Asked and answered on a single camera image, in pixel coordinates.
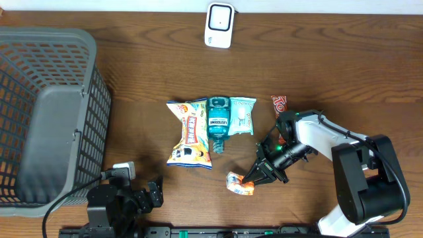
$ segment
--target chip bag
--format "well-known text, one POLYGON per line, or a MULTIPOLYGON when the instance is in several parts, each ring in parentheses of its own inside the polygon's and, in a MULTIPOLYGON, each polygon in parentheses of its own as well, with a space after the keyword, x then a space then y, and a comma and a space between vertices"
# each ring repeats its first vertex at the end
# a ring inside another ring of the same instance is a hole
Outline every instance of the chip bag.
POLYGON ((229 172, 226 176, 226 188, 240 195, 252 195, 254 192, 254 183, 246 182, 242 184, 244 176, 229 172))
POLYGON ((167 165, 212 168, 207 136, 207 98, 193 102, 167 102, 167 107, 182 122, 182 138, 173 147, 167 165))
MULTIPOLYGON (((286 96, 272 95, 271 97, 273 101, 273 108, 275 109, 276 119, 278 119, 279 112, 286 112, 288 110, 286 105, 286 96)), ((285 144, 285 140, 281 135, 279 135, 278 143, 280 145, 285 144)))

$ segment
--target white plug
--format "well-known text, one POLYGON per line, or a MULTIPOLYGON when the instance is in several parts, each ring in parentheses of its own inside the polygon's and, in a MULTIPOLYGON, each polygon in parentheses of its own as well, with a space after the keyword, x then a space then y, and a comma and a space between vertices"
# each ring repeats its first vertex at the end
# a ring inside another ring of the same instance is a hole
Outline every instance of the white plug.
POLYGON ((128 168, 130 172, 130 180, 135 178, 135 164, 133 161, 126 163, 118 163, 113 165, 113 169, 128 168))
POLYGON ((235 9, 226 3, 211 3, 207 10, 204 43, 207 46, 229 48, 231 46, 235 9))

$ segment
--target wood grain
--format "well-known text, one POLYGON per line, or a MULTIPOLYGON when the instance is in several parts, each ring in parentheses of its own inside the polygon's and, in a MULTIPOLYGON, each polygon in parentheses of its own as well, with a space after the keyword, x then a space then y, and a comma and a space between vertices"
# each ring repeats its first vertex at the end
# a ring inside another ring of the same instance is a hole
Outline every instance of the wood grain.
MULTIPOLYGON (((316 222, 335 205, 332 164, 322 156, 287 170, 290 182, 238 196, 229 171, 245 173, 255 143, 274 123, 270 95, 289 108, 325 109, 352 131, 388 135, 411 192, 406 219, 392 237, 423 233, 423 17, 238 14, 228 50, 204 44, 205 14, 5 12, 2 26, 82 28, 98 46, 97 65, 113 94, 104 168, 135 161, 135 188, 165 176, 165 203, 145 218, 174 226, 278 226, 316 222), (254 135, 233 136, 213 169, 166 167, 180 139, 167 100, 256 97, 254 135)), ((58 229, 87 223, 85 206, 60 208, 58 229)), ((41 219, 0 218, 2 237, 40 237, 41 219)))

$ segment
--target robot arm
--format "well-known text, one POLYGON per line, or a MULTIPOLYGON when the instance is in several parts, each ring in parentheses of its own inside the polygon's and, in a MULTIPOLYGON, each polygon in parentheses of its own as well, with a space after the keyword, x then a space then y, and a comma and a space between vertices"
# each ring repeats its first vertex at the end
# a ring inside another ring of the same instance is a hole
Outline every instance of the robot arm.
POLYGON ((163 176, 147 183, 149 192, 132 190, 135 179, 134 162, 113 165, 101 172, 108 184, 100 184, 87 194, 89 223, 81 229, 60 229, 59 238, 145 237, 137 218, 163 204, 163 176))
POLYGON ((323 154, 334 163, 339 205, 319 221, 321 234, 346 237, 357 232, 365 223, 403 208, 398 182, 403 185, 409 204, 410 193, 388 137, 367 137, 349 132, 315 110, 282 112, 276 128, 286 144, 279 148, 266 137, 258 145, 257 160, 243 182, 253 181, 259 185, 279 179, 287 183, 289 179, 285 169, 300 159, 307 161, 310 153, 323 154), (398 180, 365 144, 370 144, 376 153, 384 156, 398 180), (379 174, 366 178, 363 170, 367 168, 378 169, 379 174))

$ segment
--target red snack package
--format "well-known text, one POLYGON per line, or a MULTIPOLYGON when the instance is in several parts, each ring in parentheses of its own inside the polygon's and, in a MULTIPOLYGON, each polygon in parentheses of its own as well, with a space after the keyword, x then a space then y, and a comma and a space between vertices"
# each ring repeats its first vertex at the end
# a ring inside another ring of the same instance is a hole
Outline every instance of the red snack package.
MULTIPOLYGON (((273 101, 273 107, 275 109, 276 118, 278 118, 279 112, 285 112, 288 110, 288 107, 286 105, 286 96, 272 95, 271 97, 273 101)), ((278 142, 280 145, 285 144, 285 140, 282 138, 281 135, 279 135, 278 142)))

